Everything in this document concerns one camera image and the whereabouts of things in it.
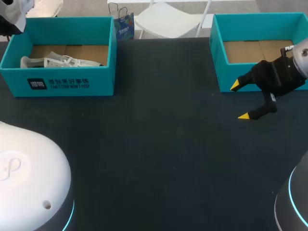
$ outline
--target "teal box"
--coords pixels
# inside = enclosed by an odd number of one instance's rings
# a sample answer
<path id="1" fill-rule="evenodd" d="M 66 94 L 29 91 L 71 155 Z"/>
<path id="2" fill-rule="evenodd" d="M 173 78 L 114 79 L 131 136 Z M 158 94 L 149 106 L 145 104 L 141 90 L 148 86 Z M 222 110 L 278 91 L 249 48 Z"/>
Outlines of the teal box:
<path id="1" fill-rule="evenodd" d="M 256 63 L 230 64 L 224 41 L 291 40 L 294 45 L 308 37 L 308 19 L 304 13 L 216 14 L 213 18 L 210 48 L 221 92 L 230 92 L 237 77 Z M 252 84 L 240 91 L 259 91 Z M 308 83 L 299 90 L 308 90 Z"/>
<path id="2" fill-rule="evenodd" d="M 115 35 L 112 17 L 28 18 L 25 32 L 12 37 L 0 72 L 14 97 L 111 96 Z M 107 65 L 21 69 L 21 58 L 29 57 L 34 45 L 108 45 Z M 36 89 L 30 86 L 33 82 Z"/>

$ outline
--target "small hole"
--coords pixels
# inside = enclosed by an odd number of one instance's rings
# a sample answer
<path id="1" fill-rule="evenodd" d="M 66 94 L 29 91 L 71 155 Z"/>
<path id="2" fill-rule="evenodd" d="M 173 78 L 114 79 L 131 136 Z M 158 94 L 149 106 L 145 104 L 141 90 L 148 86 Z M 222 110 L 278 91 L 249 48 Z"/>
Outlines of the small hole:
<path id="1" fill-rule="evenodd" d="M 43 206 L 44 206 L 45 209 L 51 209 L 51 204 L 50 204 L 49 201 L 44 201 Z"/>
<path id="2" fill-rule="evenodd" d="M 302 51 L 302 56 L 307 56 L 308 55 L 308 49 L 303 49 Z"/>

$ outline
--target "white chair leg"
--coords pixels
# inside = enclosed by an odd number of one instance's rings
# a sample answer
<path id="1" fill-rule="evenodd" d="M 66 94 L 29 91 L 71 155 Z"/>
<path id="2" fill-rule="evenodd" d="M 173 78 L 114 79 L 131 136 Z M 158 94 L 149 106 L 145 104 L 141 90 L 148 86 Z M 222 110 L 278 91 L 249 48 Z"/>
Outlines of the white chair leg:
<path id="1" fill-rule="evenodd" d="M 142 37 L 143 37 L 143 33 L 144 33 L 144 30 L 142 30 L 142 31 L 141 31 L 141 34 L 140 34 L 139 39 L 142 39 Z"/>
<path id="2" fill-rule="evenodd" d="M 212 2 L 212 0 L 208 0 L 208 2 L 207 2 L 206 8 L 205 8 L 204 13 L 203 13 L 203 15 L 202 15 L 202 19 L 201 19 L 200 24 L 199 24 L 199 26 L 198 26 L 196 38 L 199 37 L 200 30 L 201 30 L 201 28 L 202 28 L 203 22 L 204 22 L 204 20 L 205 20 L 206 15 L 207 15 L 208 9 L 210 8 L 211 2 Z"/>

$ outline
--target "cardboard box bottom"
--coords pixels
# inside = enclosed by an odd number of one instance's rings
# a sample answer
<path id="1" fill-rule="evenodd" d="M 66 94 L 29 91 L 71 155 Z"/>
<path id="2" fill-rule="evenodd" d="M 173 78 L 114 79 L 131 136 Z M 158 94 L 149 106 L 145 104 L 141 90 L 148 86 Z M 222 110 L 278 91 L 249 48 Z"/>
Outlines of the cardboard box bottom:
<path id="1" fill-rule="evenodd" d="M 223 44 L 230 64 L 272 62 L 281 56 L 281 48 L 293 45 L 291 40 L 226 41 Z M 292 52 L 287 52 L 287 56 L 292 57 Z"/>
<path id="2" fill-rule="evenodd" d="M 75 59 L 95 61 L 107 65 L 108 45 L 45 45 L 33 46 L 30 58 L 40 59 L 46 57 L 51 51 L 59 55 L 68 55 Z"/>

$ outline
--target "gray floor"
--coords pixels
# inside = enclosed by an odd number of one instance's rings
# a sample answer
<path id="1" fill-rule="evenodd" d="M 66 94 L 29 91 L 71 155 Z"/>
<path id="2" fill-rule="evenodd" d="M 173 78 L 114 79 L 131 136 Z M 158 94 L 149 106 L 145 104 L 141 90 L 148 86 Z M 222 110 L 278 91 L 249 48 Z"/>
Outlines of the gray floor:
<path id="1" fill-rule="evenodd" d="M 148 7 L 148 3 L 120 4 L 126 6 L 128 12 L 140 14 Z M 187 13 L 203 13 L 206 2 L 175 2 L 170 5 Z M 112 15 L 116 15 L 115 7 L 111 6 Z M 255 12 L 294 12 L 300 11 L 308 14 L 308 0 L 248 0 L 248 1 L 214 1 L 209 13 L 255 13 Z M 106 16 L 109 15 L 107 0 L 64 0 L 64 6 L 59 16 Z M 210 31 L 203 30 L 201 36 L 209 36 Z M 145 34 L 145 39 L 153 36 Z"/>
<path id="2" fill-rule="evenodd" d="M 261 12 L 305 12 L 308 0 L 256 0 Z"/>

